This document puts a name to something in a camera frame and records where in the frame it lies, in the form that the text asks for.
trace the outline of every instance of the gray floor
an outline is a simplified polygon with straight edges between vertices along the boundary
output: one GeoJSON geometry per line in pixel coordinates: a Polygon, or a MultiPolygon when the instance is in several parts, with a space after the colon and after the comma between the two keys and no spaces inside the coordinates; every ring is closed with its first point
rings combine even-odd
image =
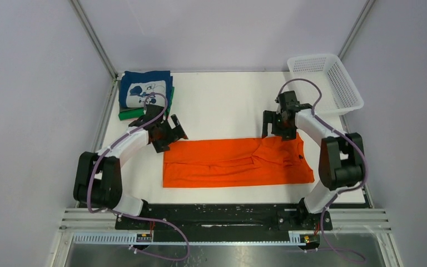
{"type": "MultiPolygon", "coordinates": [[[[362,266],[385,266],[377,240],[370,234],[329,234],[337,248],[354,249],[367,257],[362,266]]],[[[182,246],[150,246],[147,251],[164,256],[182,257],[182,246]]],[[[287,246],[191,246],[191,256],[183,262],[170,262],[145,255],[134,255],[127,246],[73,244],[66,266],[356,266],[341,259],[332,251],[294,253],[297,247],[287,246]]]]}

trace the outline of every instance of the green folded cloth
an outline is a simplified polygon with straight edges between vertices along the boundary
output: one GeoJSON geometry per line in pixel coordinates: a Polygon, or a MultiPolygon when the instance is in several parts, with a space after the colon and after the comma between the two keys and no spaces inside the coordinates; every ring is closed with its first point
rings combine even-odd
{"type": "MultiPolygon", "coordinates": [[[[170,111],[171,105],[172,105],[172,98],[173,98],[173,96],[174,96],[174,86],[173,86],[173,88],[171,90],[171,95],[168,98],[169,106],[168,106],[168,108],[167,108],[167,110],[165,112],[166,116],[169,115],[169,111],[170,111]]],[[[143,114],[145,114],[142,107],[139,107],[139,108],[123,108],[123,107],[120,106],[120,104],[118,106],[119,106],[118,118],[121,121],[130,120],[130,119],[133,119],[133,118],[139,118],[143,114]]]]}

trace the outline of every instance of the blue folded shirt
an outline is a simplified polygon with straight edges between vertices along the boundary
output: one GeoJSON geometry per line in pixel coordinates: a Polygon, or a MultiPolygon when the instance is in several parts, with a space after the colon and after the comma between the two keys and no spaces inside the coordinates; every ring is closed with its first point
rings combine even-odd
{"type": "Polygon", "coordinates": [[[145,101],[164,107],[165,100],[163,97],[149,96],[156,92],[168,98],[169,108],[171,91],[172,77],[170,71],[149,71],[145,73],[126,71],[120,81],[118,101],[123,108],[143,107],[145,101]]]}

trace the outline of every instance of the white wall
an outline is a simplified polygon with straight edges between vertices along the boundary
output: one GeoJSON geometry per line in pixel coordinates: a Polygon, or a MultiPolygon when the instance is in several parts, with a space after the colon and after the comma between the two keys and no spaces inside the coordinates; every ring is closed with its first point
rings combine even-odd
{"type": "Polygon", "coordinates": [[[364,99],[348,115],[405,266],[427,266],[427,1],[377,1],[344,59],[364,99]]]}
{"type": "Polygon", "coordinates": [[[0,266],[43,266],[111,78],[69,1],[0,1],[0,266]]]}
{"type": "Polygon", "coordinates": [[[339,53],[366,0],[81,0],[118,71],[286,70],[339,53]]]}

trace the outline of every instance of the folded orange fabric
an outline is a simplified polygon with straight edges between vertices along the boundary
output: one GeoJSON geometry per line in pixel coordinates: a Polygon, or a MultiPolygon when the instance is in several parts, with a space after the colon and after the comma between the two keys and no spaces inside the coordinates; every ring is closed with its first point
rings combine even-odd
{"type": "Polygon", "coordinates": [[[280,137],[178,141],[163,164],[163,187],[230,187],[306,184],[314,173],[304,142],[280,137]]]}

